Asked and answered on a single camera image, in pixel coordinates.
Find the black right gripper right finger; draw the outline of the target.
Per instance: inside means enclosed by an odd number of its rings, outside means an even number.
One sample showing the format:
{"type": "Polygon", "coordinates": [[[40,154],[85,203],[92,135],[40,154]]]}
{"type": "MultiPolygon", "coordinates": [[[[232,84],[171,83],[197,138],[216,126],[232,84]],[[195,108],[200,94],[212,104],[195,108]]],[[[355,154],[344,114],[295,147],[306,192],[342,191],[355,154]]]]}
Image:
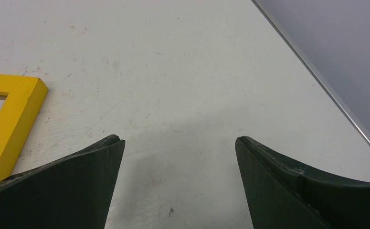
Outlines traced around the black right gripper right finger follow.
{"type": "Polygon", "coordinates": [[[331,174],[248,136],[235,151],[256,229],[370,229],[370,182],[331,174]]]}

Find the yellow wooden picture frame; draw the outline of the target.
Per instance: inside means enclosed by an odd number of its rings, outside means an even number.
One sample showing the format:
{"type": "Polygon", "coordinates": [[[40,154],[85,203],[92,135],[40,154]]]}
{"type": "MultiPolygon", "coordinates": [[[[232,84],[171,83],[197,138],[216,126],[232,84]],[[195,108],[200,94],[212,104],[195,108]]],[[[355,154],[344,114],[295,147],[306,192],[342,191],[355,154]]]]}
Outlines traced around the yellow wooden picture frame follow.
{"type": "Polygon", "coordinates": [[[0,74],[0,180],[11,174],[47,93],[38,77],[0,74]]]}

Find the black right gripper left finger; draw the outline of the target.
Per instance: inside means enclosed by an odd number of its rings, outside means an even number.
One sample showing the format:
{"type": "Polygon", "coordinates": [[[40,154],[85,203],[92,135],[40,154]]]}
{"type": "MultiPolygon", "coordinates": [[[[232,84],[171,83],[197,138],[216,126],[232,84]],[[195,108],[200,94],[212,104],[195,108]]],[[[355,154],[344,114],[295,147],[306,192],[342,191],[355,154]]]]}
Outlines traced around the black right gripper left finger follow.
{"type": "Polygon", "coordinates": [[[105,227],[125,141],[117,135],[0,180],[0,229],[105,227]]]}

